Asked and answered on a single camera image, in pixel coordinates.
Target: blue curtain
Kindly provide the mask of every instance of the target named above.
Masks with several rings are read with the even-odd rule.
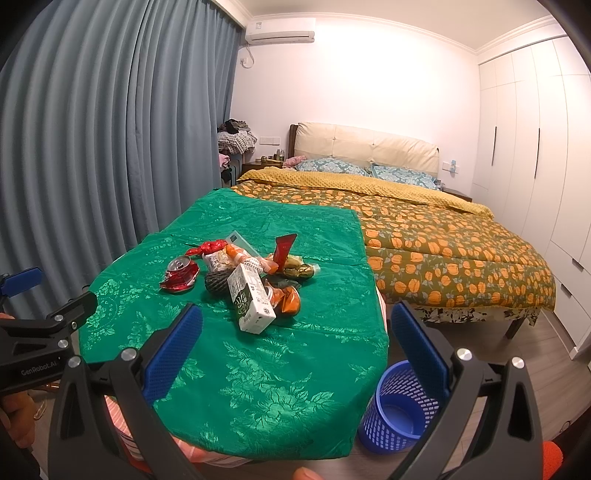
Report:
[[[54,0],[0,72],[0,273],[41,317],[220,186],[241,31],[204,0]]]

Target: white wall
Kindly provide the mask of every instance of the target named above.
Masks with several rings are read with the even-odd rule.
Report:
[[[480,109],[476,56],[400,27],[318,18],[313,44],[251,47],[255,65],[238,63],[232,118],[253,133],[281,137],[290,124],[327,122],[420,138],[439,146],[449,187],[470,192]],[[242,49],[238,54],[248,58]],[[257,146],[255,156],[277,147]]]

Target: upholstered headboard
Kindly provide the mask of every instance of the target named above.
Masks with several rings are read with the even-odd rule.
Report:
[[[288,156],[306,158],[338,157],[366,167],[371,163],[439,172],[439,149],[436,145],[343,125],[301,122],[290,126]]]

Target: drawer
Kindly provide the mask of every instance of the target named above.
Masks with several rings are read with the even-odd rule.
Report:
[[[556,280],[556,308],[554,313],[566,328],[574,344],[580,345],[591,327],[591,318],[585,313],[574,295],[565,290],[558,280]]]
[[[550,242],[545,260],[558,281],[569,289],[587,314],[591,314],[591,274],[554,242]]]

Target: green satin cloth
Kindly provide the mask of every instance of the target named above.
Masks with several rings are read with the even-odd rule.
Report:
[[[183,294],[160,291],[168,262],[187,244],[237,230],[263,255],[275,237],[321,271],[301,290],[301,312],[260,335],[241,332],[233,306],[204,287],[206,267]],[[177,437],[209,451],[251,459],[346,456],[386,368],[388,336],[374,275],[352,210],[288,205],[209,193],[160,233],[115,261],[90,286],[99,307],[80,330],[86,361],[139,348],[192,301],[203,333],[168,396],[154,407]]]

